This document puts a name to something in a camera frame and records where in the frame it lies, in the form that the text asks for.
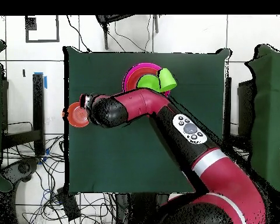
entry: green table surface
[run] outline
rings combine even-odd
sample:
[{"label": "green table surface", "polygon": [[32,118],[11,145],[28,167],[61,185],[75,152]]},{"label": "green table surface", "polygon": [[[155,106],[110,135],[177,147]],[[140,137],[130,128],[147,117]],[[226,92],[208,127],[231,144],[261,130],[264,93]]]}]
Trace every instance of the green table surface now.
[{"label": "green table surface", "polygon": [[[217,136],[222,137],[224,63],[228,49],[216,54],[82,53],[67,47],[69,104],[81,93],[113,95],[135,64],[167,68],[177,86],[171,95]],[[144,116],[123,127],[69,126],[70,192],[193,192]]]}]

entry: orange bowl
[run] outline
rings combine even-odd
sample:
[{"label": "orange bowl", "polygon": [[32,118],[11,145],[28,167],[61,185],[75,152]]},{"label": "orange bowl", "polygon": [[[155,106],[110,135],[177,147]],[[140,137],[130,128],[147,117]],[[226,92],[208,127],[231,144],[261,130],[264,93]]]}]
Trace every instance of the orange bowl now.
[{"label": "orange bowl", "polygon": [[68,107],[68,121],[74,127],[85,127],[89,124],[87,111],[80,107],[80,102],[74,102]]}]

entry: silver stripe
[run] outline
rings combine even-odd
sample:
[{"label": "silver stripe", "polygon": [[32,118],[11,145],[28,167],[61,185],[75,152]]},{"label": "silver stripe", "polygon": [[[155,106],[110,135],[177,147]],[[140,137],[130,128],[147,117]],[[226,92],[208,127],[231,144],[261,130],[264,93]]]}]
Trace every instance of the silver stripe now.
[{"label": "silver stripe", "polygon": [[213,196],[217,196],[223,200],[225,200],[228,204],[230,204],[230,206],[236,211],[237,215],[239,216],[240,220],[241,220],[241,223],[242,224],[246,224],[246,220],[245,220],[245,217],[243,215],[243,213],[241,212],[241,210],[239,209],[239,207],[237,207],[237,205],[232,202],[229,198],[223,196],[223,195],[220,195],[220,194],[216,194],[216,193],[207,193],[208,195],[213,195]]},{"label": "silver stripe", "polygon": [[220,149],[215,149],[212,152],[207,153],[200,159],[199,162],[193,168],[193,171],[200,177],[201,174],[206,171],[208,167],[213,165],[216,161],[221,158],[227,157]]}]

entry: lime green cup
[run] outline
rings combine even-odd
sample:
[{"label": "lime green cup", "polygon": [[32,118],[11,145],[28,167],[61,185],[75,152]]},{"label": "lime green cup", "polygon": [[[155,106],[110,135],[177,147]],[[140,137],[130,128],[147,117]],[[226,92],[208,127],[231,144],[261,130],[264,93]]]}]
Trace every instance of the lime green cup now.
[{"label": "lime green cup", "polygon": [[137,88],[152,89],[160,93],[160,82],[159,79],[154,75],[144,75],[139,79]]},{"label": "lime green cup", "polygon": [[158,78],[160,82],[160,92],[166,92],[174,89],[177,86],[170,71],[166,68],[161,69],[158,72]]}]

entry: floor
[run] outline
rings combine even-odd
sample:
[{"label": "floor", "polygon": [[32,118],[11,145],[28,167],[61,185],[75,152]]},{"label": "floor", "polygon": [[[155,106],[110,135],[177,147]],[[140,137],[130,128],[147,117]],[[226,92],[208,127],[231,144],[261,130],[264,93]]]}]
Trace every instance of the floor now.
[{"label": "floor", "polygon": [[[64,102],[64,55],[62,46],[73,46],[81,51],[86,51],[83,43],[92,51],[105,51],[103,31],[95,16],[59,16],[59,42],[55,43],[26,43],[25,42],[25,17],[0,16],[0,39],[6,41],[7,48],[0,53],[0,62],[5,69],[9,81],[8,93],[8,121],[18,123],[22,121],[33,122],[32,109],[32,74],[43,72],[47,77],[47,88],[44,89],[45,100],[45,139],[47,147],[61,137],[51,148],[51,158],[47,165],[54,161],[53,172],[56,188],[64,185],[64,164],[59,141],[64,133],[64,123],[61,111]],[[37,30],[29,31],[30,40],[56,39],[55,16],[36,16]],[[232,133],[237,133],[237,85],[239,82],[252,78],[244,62],[253,58],[254,48],[258,44],[270,44],[280,50],[280,15],[162,15],[159,18],[159,33],[153,32],[152,40],[152,15],[135,15],[118,21],[109,27],[108,36],[109,52],[129,51],[139,52],[141,49],[157,53],[189,52],[189,53],[214,53],[220,48],[232,50],[229,59],[229,76],[232,77]],[[9,126],[9,132],[29,130],[29,124],[15,124]],[[21,154],[29,155],[29,146],[20,146]],[[7,165],[19,157],[16,150],[6,150]],[[75,222],[67,219],[44,220],[37,210],[44,203],[46,196],[41,184],[46,189],[51,179],[42,165],[37,168],[37,174],[28,183],[20,183],[17,197],[16,210],[19,224],[28,224],[35,218],[34,224],[94,224],[95,220],[104,224],[111,224],[111,214],[107,210],[108,201],[104,203],[103,194],[79,194],[77,203],[83,216]],[[89,202],[97,200],[92,206]],[[56,213],[48,209],[47,215],[56,219]],[[105,215],[100,218],[90,215]]]}]

